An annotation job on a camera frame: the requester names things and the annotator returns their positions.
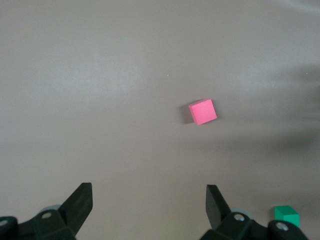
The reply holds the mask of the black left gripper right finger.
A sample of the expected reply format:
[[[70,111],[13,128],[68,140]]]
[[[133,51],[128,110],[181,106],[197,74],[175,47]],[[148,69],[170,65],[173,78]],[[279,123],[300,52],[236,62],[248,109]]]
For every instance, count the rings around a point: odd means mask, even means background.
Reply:
[[[272,220],[262,226],[241,212],[232,212],[216,185],[206,186],[206,214],[211,225],[202,240],[308,240],[294,224]]]

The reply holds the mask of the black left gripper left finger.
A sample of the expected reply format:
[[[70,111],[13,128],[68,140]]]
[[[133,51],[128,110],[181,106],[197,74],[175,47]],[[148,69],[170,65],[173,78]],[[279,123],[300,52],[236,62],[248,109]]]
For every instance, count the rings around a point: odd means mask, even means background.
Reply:
[[[93,209],[92,184],[83,182],[57,209],[46,209],[18,223],[14,216],[0,218],[2,240],[75,240]]]

